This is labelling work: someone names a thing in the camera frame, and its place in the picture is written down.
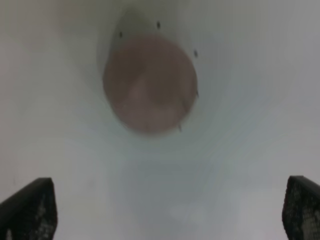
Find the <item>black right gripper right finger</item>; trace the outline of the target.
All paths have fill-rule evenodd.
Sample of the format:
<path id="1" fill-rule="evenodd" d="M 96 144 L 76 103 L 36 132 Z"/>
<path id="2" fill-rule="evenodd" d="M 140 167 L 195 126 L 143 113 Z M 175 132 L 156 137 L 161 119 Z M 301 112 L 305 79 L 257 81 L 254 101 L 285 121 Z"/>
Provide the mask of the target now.
<path id="1" fill-rule="evenodd" d="M 320 186 L 302 175 L 290 176 L 281 217 L 289 240 L 319 240 Z"/>

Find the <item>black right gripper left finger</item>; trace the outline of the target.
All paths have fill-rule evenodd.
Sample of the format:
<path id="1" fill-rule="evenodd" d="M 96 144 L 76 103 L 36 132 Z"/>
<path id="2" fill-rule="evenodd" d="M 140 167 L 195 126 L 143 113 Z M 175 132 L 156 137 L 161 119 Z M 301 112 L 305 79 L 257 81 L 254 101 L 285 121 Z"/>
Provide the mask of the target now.
<path id="1" fill-rule="evenodd" d="M 2 240 L 52 240 L 58 225 L 51 178 L 37 178 L 0 204 Z"/>

